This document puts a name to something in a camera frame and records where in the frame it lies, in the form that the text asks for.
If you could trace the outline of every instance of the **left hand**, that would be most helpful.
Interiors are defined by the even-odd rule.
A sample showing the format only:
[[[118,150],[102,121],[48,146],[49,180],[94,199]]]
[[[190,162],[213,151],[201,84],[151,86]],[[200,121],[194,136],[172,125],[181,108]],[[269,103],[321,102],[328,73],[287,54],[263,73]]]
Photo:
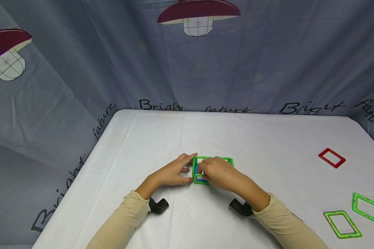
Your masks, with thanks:
[[[192,155],[181,154],[176,160],[168,163],[164,167],[160,168],[156,172],[152,173],[150,176],[158,181],[161,185],[187,185],[192,183],[193,179],[191,177],[182,177],[181,172],[188,173],[190,170],[185,168],[194,157],[198,154],[194,153]]]
[[[155,190],[161,185],[187,185],[193,182],[191,177],[182,177],[181,172],[188,173],[190,170],[185,168],[197,153],[192,155],[181,154],[176,160],[163,166],[156,172],[149,175],[145,181],[136,189],[145,200],[150,199]]]

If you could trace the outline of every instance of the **light bulb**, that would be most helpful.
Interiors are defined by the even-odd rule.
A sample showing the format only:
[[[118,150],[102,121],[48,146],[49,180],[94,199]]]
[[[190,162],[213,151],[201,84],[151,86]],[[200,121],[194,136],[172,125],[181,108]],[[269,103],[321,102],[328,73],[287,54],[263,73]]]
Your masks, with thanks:
[[[0,56],[0,79],[12,81],[24,72],[25,60],[16,52],[14,48],[8,50]]]
[[[183,26],[188,36],[204,36],[212,31],[213,16],[184,18]]]

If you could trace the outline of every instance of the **green magnetic tile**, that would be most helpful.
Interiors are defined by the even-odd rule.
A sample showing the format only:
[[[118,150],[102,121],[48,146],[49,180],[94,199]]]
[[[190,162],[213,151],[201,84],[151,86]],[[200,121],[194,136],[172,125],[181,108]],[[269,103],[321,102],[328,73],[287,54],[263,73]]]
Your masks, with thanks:
[[[358,199],[361,199],[371,205],[374,206],[374,201],[358,194],[358,193],[353,193],[353,198],[352,198],[352,210],[360,215],[362,215],[363,217],[366,217],[368,218],[369,220],[373,221],[374,222],[374,217],[372,217],[371,215],[361,211],[358,209],[357,205],[358,205]]]
[[[355,223],[353,223],[348,213],[345,212],[344,210],[324,212],[323,214],[326,217],[328,223],[330,224],[332,230],[334,231],[334,233],[337,235],[338,238],[349,239],[349,238],[359,238],[362,236],[362,234],[360,233]],[[345,219],[347,220],[347,222],[349,223],[349,225],[352,227],[354,232],[353,233],[340,233],[337,226],[334,224],[334,222],[331,219],[331,216],[334,216],[334,215],[343,215]]]

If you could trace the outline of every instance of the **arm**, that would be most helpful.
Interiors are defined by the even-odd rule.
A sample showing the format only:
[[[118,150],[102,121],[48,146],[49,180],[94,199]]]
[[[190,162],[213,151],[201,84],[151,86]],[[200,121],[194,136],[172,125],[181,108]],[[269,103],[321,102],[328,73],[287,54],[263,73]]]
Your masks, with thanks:
[[[202,171],[211,185],[234,192],[248,202],[254,217],[285,249],[328,249],[317,234],[273,194],[266,193],[225,160],[219,157],[205,159],[198,165],[198,173]]]
[[[86,249],[124,248],[135,228],[150,211],[148,202],[156,189],[161,185],[186,185],[193,181],[191,177],[181,177],[180,173],[190,171],[184,166],[196,155],[182,154],[148,176],[135,191],[131,191],[124,197],[122,204],[98,229]]]
[[[285,249],[328,249],[328,246],[302,220],[288,210],[273,194],[264,192],[249,179],[239,195],[252,207],[253,217]]]
[[[86,249],[124,248],[133,231],[150,211],[148,200],[130,191],[90,240]]]

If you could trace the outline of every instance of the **plastic frame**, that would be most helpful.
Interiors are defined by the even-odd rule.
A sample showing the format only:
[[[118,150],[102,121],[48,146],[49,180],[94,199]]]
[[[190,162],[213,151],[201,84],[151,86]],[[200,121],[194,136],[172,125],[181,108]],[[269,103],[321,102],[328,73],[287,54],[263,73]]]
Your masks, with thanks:
[[[326,217],[328,223],[330,224],[332,230],[334,233],[337,235],[338,238],[340,239],[349,239],[349,238],[359,238],[362,237],[362,234],[360,233],[359,229],[353,223],[352,219],[349,217],[348,213],[344,210],[339,210],[339,211],[331,211],[331,212],[324,212],[324,216]],[[331,216],[334,215],[343,215],[347,222],[349,223],[350,227],[352,227],[353,233],[340,233],[337,226],[334,224],[334,222],[331,220]]]
[[[211,157],[194,157],[193,158],[193,168],[192,168],[192,173],[193,173],[193,180],[195,184],[203,184],[203,185],[211,185],[208,183],[207,180],[203,179],[198,179],[198,177],[204,176],[204,174],[198,174],[198,159],[206,159],[206,158],[211,158]],[[230,163],[234,167],[234,161],[233,158],[230,157],[221,157],[221,159],[226,160],[228,163]]]
[[[324,157],[324,155],[327,153],[327,152],[331,152],[332,154],[334,154],[336,157],[338,157],[340,160],[337,164],[334,164],[332,163],[330,160],[328,160],[327,158]],[[325,149],[323,152],[321,152],[319,154],[319,157],[321,159],[323,159],[324,161],[326,161],[329,165],[331,165],[332,167],[334,168],[338,168],[339,166],[342,165],[342,163],[344,163],[346,161],[345,158],[343,158],[341,155],[337,154],[334,150],[330,149],[330,148],[327,148]]]
[[[369,220],[373,221],[374,222],[374,217],[372,217],[371,215],[368,215],[367,213],[359,210],[357,208],[357,205],[358,205],[358,199],[362,199],[363,201],[371,204],[371,205],[374,205],[374,201],[358,194],[358,193],[353,193],[353,198],[352,198],[352,210],[360,215],[362,215],[363,217],[366,217],[368,218]]]

